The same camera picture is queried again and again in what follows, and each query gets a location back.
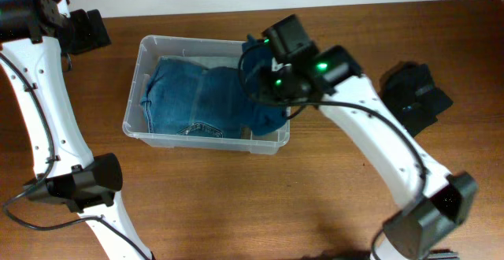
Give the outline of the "teal garment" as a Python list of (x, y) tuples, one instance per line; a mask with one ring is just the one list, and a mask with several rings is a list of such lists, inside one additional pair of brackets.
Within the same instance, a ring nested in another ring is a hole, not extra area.
[[(250, 94), (259, 91), (259, 72), (262, 68), (272, 67), (272, 51), (261, 44), (259, 39), (252, 35), (246, 36), (242, 44), (244, 53), (241, 70), (244, 75), (245, 87)], [(287, 123), (287, 109), (285, 107), (272, 107), (256, 103), (245, 95), (246, 106), (243, 111), (244, 124), (255, 136), (264, 136), (282, 128)]]

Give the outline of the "light blue jeans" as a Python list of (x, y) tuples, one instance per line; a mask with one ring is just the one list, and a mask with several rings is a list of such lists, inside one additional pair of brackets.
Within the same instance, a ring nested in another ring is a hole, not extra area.
[(199, 65), (204, 69), (214, 69), (219, 67), (236, 69), (239, 63), (239, 58), (232, 57), (184, 57), (176, 55), (160, 56), (157, 61), (163, 60), (177, 60), (185, 61), (194, 65)]

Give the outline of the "dark blue jeans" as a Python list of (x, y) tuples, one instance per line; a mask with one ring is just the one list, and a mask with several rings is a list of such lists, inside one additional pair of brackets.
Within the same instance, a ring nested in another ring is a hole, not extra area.
[(239, 139), (245, 126), (237, 69), (160, 61), (141, 105), (153, 133)]

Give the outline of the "black garment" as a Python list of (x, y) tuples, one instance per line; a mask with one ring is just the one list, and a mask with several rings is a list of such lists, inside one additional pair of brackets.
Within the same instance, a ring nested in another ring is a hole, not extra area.
[(428, 65), (413, 61), (399, 62), (380, 78), (380, 98), (412, 137), (454, 104), (436, 86)]

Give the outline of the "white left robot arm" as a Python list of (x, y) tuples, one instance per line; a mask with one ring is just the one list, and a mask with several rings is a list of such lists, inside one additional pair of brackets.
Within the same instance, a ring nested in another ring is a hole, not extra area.
[(73, 55), (110, 43), (97, 10), (72, 11), (69, 0), (1, 0), (1, 68), (18, 101), (34, 161), (35, 175), (22, 197), (67, 206), (111, 259), (151, 259), (124, 207), (117, 156), (92, 154), (64, 81)]

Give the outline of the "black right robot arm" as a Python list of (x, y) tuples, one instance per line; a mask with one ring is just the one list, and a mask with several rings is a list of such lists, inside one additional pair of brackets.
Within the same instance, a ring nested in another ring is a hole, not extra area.
[(427, 259), (431, 249), (465, 223), (478, 185), (452, 174), (400, 125), (372, 81), (342, 46), (319, 51), (290, 15), (266, 28), (263, 44), (280, 69), (261, 80), (261, 99), (272, 106), (315, 106), (340, 127), (390, 190), (398, 212), (372, 241), (372, 259)]

